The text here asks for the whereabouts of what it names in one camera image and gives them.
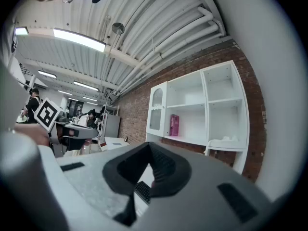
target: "black strip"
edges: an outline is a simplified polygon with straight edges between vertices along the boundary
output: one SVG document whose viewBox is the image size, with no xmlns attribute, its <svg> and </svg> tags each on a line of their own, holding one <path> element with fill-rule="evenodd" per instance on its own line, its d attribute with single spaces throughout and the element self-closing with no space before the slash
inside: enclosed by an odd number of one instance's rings
<svg viewBox="0 0 308 231">
<path fill-rule="evenodd" d="M 79 163 L 73 163 L 73 164 L 60 166 L 60 168 L 62 169 L 63 172 L 65 172 L 65 171 L 69 171 L 69 170 L 79 168 L 79 167 L 83 167 L 83 166 L 84 166 L 84 164 L 79 162 Z"/>
<path fill-rule="evenodd" d="M 230 183 L 223 183 L 218 186 L 218 189 L 242 223 L 258 214 L 256 209 Z"/>
</svg>

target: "black shirt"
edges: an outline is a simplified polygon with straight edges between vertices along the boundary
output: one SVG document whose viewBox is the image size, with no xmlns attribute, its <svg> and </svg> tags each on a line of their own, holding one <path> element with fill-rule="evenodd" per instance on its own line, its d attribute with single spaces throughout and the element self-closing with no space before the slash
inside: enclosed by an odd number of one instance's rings
<svg viewBox="0 0 308 231">
<path fill-rule="evenodd" d="M 26 108 L 28 110 L 28 116 L 29 116 L 29 120 L 28 123 L 36 123 L 36 120 L 34 119 L 34 113 L 33 111 L 36 111 L 37 108 L 39 107 L 39 102 L 38 100 L 35 98 L 31 98 L 28 102 L 28 104 L 26 105 Z"/>
</svg>

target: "corrugated metal ceiling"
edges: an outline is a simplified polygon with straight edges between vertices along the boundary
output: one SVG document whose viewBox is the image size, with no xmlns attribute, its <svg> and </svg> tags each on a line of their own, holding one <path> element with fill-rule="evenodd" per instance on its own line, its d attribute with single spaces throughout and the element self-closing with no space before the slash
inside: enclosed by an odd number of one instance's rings
<svg viewBox="0 0 308 231">
<path fill-rule="evenodd" d="M 71 30 L 103 40 L 110 46 L 114 44 L 123 53 L 141 61 L 153 46 L 202 17 L 197 10 L 201 4 L 200 0 L 102 0 L 97 4 L 92 4 L 91 0 L 73 0 L 70 4 L 60 0 L 29 0 L 18 13 L 17 26 Z M 110 22 L 105 20 L 107 15 L 111 17 Z M 125 26 L 123 35 L 117 36 L 112 32 L 114 22 Z M 185 36 L 207 26 L 198 26 Z M 115 85 L 119 85 L 133 69 L 106 54 L 64 40 L 29 36 L 18 38 L 20 58 L 59 66 Z M 73 85 L 72 77 L 56 75 L 57 81 Z"/>
</svg>

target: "ceiling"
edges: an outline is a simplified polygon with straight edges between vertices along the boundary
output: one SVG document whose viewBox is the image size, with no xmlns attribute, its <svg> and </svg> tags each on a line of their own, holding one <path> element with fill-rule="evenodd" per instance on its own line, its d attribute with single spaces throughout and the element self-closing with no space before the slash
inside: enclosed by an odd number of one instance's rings
<svg viewBox="0 0 308 231">
<path fill-rule="evenodd" d="M 50 2 L 27 1 L 18 11 L 17 26 L 46 31 L 61 28 L 74 31 L 101 40 L 113 47 L 115 53 L 108 50 L 101 53 L 85 46 L 48 35 L 18 36 L 16 57 L 31 73 L 55 90 L 63 90 L 78 98 L 87 95 L 104 103 L 112 90 L 116 90 L 129 73 L 142 61 L 154 47 L 191 22 L 203 17 L 198 10 L 202 6 L 211 11 L 215 19 L 221 21 L 213 0 L 102 0 L 93 4 L 91 0 L 73 0 L 63 3 L 61 0 Z M 120 22 L 125 27 L 121 36 L 111 30 L 111 25 Z M 163 52 L 175 46 L 183 39 L 194 35 L 210 23 L 192 28 L 189 32 L 170 42 Z M 183 50 L 191 49 L 202 43 L 210 35 L 198 38 L 187 46 L 178 49 L 171 58 L 180 60 Z M 150 77 L 158 63 L 144 72 Z M 44 77 L 38 70 L 55 74 L 57 79 Z M 79 87 L 78 81 L 99 89 L 99 92 Z"/>
</svg>

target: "black and white pattern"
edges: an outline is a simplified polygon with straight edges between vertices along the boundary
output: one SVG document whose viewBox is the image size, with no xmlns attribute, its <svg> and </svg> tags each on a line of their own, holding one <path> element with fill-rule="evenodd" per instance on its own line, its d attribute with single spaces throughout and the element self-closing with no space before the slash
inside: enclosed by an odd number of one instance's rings
<svg viewBox="0 0 308 231">
<path fill-rule="evenodd" d="M 35 119 L 50 132 L 61 108 L 46 98 L 35 112 Z"/>
</svg>

